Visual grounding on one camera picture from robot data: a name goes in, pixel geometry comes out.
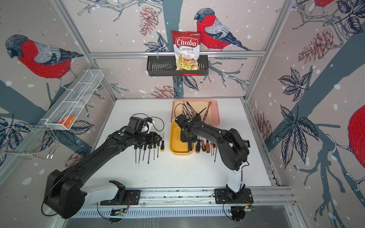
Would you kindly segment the green black handle screwdriver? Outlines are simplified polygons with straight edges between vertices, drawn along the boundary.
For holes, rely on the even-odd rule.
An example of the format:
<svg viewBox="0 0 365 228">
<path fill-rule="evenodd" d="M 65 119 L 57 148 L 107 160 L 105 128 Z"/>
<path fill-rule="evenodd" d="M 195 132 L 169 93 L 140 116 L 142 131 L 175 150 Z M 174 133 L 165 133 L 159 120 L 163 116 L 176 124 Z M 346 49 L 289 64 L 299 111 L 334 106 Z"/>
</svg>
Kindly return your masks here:
<svg viewBox="0 0 365 228">
<path fill-rule="evenodd" d="M 148 145 L 148 149 L 149 149 L 149 151 L 148 151 L 148 161 L 147 161 L 147 163 L 149 164 L 149 161 L 150 161 L 150 153 L 151 153 L 151 149 L 152 149 L 152 145 L 151 144 Z"/>
</svg>

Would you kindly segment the large yellow black screwdriver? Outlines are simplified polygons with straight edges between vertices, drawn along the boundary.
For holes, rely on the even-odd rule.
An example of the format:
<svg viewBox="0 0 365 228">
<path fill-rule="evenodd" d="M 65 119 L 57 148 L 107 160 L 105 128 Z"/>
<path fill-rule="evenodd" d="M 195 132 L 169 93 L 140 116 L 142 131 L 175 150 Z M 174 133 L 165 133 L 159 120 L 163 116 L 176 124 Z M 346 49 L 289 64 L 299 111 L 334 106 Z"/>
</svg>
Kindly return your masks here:
<svg viewBox="0 0 365 228">
<path fill-rule="evenodd" d="M 159 158 L 160 142 L 157 143 L 157 158 Z"/>
</svg>

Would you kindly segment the black ribbed handle screwdriver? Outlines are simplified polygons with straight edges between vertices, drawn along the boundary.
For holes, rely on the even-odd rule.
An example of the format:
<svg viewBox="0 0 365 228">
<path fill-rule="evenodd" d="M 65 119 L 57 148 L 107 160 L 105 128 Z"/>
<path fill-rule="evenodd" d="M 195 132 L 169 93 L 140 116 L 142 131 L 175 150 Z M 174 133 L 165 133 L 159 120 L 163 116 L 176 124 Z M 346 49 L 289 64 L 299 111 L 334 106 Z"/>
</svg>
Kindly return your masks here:
<svg viewBox="0 0 365 228">
<path fill-rule="evenodd" d="M 144 161 L 146 149 L 147 149 L 147 145 L 145 144 L 143 146 L 143 160 L 142 161 Z"/>
</svg>

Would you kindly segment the pink handle screwdriver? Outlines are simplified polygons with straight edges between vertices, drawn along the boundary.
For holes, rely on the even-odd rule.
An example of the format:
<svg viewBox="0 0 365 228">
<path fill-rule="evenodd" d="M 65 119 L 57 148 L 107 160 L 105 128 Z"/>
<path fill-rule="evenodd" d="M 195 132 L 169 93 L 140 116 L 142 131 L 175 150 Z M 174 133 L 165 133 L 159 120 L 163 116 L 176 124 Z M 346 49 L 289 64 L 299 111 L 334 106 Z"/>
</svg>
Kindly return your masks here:
<svg viewBox="0 0 365 228">
<path fill-rule="evenodd" d="M 191 152 L 193 150 L 193 143 L 189 142 L 188 143 L 188 152 Z"/>
</svg>

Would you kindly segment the slim black yellow-capped screwdriver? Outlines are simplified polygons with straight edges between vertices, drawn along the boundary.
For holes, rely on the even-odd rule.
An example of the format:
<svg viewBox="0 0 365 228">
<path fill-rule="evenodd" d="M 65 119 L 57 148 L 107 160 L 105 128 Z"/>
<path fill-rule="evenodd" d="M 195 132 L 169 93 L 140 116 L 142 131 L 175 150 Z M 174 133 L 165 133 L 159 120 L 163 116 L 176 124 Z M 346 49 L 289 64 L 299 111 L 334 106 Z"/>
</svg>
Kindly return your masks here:
<svg viewBox="0 0 365 228">
<path fill-rule="evenodd" d="M 163 137 L 162 137 L 162 141 L 161 141 L 160 151 L 164 152 L 164 133 L 163 133 Z"/>
</svg>

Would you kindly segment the black orange stubby screwdriver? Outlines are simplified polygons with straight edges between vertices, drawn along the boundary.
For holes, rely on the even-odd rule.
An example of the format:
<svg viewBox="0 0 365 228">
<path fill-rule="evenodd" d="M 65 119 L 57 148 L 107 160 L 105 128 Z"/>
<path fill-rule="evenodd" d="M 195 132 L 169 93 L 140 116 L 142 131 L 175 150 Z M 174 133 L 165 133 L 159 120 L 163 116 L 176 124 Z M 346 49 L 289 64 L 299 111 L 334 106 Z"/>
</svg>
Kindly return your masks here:
<svg viewBox="0 0 365 228">
<path fill-rule="evenodd" d="M 200 150 L 201 150 L 201 141 L 200 141 L 200 139 L 198 139 L 197 143 L 196 143 L 196 146 L 195 146 L 195 151 L 196 151 L 197 154 L 199 154 Z"/>
</svg>

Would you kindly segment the orange black small screwdriver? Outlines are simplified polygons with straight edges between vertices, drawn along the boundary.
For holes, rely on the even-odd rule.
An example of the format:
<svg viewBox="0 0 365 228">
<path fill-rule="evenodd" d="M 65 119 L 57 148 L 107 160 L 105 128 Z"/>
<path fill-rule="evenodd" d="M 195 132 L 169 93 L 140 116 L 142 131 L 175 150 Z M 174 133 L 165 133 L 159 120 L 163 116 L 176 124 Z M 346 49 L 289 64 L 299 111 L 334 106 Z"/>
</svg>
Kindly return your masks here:
<svg viewBox="0 0 365 228">
<path fill-rule="evenodd" d="M 205 146 L 205 142 L 204 142 L 203 139 L 201 140 L 201 147 L 202 147 L 202 151 L 205 152 L 206 151 L 206 146 Z"/>
</svg>

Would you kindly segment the amber handle black screwdriver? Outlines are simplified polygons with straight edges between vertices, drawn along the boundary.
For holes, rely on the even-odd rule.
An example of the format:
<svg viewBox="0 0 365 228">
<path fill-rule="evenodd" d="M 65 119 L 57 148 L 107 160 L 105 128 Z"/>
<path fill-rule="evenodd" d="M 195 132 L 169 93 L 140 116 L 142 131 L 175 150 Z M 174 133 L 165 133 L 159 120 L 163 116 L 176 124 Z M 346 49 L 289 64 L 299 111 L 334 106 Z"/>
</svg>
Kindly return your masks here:
<svg viewBox="0 0 365 228">
<path fill-rule="evenodd" d="M 205 149 L 206 149 L 207 153 L 210 153 L 211 150 L 210 150 L 210 144 L 209 144 L 208 140 L 206 140 Z"/>
</svg>

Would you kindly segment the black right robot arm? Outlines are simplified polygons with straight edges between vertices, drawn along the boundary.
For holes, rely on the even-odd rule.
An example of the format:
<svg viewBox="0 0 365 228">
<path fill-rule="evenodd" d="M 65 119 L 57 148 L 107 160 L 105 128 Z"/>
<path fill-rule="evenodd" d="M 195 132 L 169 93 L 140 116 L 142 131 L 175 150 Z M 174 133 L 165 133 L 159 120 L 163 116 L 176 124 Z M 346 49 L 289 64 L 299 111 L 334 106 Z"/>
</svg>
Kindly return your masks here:
<svg viewBox="0 0 365 228">
<path fill-rule="evenodd" d="M 230 170 L 226 189 L 215 193 L 216 203 L 243 202 L 245 184 L 243 167 L 250 154 L 250 142 L 243 140 L 236 129 L 224 130 L 204 123 L 200 117 L 187 118 L 181 114 L 175 118 L 181 129 L 181 141 L 193 142 L 201 136 L 218 146 L 223 164 Z"/>
</svg>

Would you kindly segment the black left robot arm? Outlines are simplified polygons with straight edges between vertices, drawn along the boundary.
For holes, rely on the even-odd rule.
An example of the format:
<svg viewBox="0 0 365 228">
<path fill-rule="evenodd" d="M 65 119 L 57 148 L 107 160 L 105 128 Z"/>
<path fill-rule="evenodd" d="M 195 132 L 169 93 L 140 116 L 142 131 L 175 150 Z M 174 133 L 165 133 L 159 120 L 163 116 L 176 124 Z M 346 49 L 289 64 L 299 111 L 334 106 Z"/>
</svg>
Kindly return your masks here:
<svg viewBox="0 0 365 228">
<path fill-rule="evenodd" d="M 87 158 L 62 172 L 54 170 L 48 175 L 42 205 L 49 206 L 65 219 L 71 218 L 89 196 L 81 188 L 104 164 L 130 146 L 152 145 L 161 140 L 156 132 L 127 131 L 126 128 L 115 131 Z"/>
</svg>

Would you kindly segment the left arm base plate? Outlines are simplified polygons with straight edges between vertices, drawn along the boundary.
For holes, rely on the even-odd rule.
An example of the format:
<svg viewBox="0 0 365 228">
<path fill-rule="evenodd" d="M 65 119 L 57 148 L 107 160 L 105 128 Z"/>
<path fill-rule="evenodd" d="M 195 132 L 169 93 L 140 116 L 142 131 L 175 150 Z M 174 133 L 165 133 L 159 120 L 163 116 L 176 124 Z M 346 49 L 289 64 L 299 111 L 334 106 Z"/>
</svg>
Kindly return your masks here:
<svg viewBox="0 0 365 228">
<path fill-rule="evenodd" d="M 131 206 L 138 205 L 140 199 L 140 190 L 122 190 L 110 200 L 104 200 L 100 203 L 102 206 Z"/>
</svg>

